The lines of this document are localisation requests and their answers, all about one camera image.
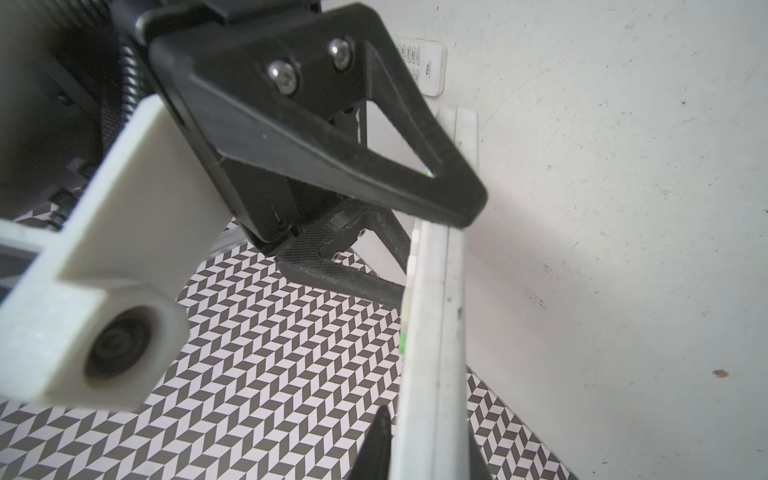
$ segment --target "silver screw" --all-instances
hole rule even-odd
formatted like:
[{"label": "silver screw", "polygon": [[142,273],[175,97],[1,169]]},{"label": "silver screw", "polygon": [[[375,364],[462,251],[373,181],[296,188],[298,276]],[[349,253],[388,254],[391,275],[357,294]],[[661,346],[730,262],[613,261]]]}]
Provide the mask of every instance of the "silver screw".
[{"label": "silver screw", "polygon": [[296,71],[290,63],[282,60],[275,60],[266,68],[266,74],[277,87],[277,90],[283,95],[290,95],[296,91],[299,86],[299,79]]},{"label": "silver screw", "polygon": [[334,38],[328,44],[328,53],[333,57],[333,66],[337,70],[346,70],[352,63],[352,48],[341,38]]}]

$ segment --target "chevron pattern tile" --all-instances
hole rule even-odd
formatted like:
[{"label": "chevron pattern tile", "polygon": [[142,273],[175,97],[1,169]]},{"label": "chevron pattern tile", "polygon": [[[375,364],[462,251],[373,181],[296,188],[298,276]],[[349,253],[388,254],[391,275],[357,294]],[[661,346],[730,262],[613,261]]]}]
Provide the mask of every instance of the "chevron pattern tile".
[{"label": "chevron pattern tile", "polygon": [[[369,271],[353,253],[340,261]],[[397,423],[394,310],[288,283],[248,245],[182,291],[190,340],[137,412],[0,400],[0,480],[332,478],[387,405]],[[496,478],[574,478],[468,371],[468,417]]]}]

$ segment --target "black plastic mount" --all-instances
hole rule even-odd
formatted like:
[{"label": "black plastic mount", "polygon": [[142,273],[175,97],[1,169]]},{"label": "black plastic mount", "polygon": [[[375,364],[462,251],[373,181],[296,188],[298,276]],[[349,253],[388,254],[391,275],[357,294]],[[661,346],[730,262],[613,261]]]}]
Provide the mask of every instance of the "black plastic mount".
[{"label": "black plastic mount", "polygon": [[[114,0],[112,12],[222,198],[256,247],[280,254],[289,280],[399,306],[402,287],[344,273],[328,246],[348,247],[355,228],[370,227],[404,267],[408,238],[386,209],[466,227],[485,206],[485,188],[370,8],[321,14],[307,0]],[[329,53],[335,39],[351,48],[343,70]],[[290,94],[266,72],[275,60],[296,74]],[[366,101],[431,176],[368,150]],[[329,237],[328,219],[344,209],[358,220]]]}]

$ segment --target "black circular hole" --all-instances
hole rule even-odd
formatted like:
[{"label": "black circular hole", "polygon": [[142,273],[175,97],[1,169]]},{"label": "black circular hole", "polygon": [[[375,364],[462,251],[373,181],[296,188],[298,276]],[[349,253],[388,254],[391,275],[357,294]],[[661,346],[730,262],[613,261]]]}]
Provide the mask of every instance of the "black circular hole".
[{"label": "black circular hole", "polygon": [[130,369],[147,350],[151,328],[142,309],[128,310],[98,336],[85,364],[85,375],[111,379]]}]

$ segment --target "patterned floor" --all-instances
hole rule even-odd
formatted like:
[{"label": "patterned floor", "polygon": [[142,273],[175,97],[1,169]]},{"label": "patterned floor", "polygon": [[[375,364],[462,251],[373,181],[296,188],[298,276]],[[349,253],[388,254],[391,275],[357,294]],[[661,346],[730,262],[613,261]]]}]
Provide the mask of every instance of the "patterned floor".
[{"label": "patterned floor", "polygon": [[[247,245],[201,264],[179,301],[190,341],[139,412],[0,402],[0,479],[341,479],[377,406],[396,414],[396,311],[288,283]],[[575,478],[477,375],[467,381],[494,476]]]}]

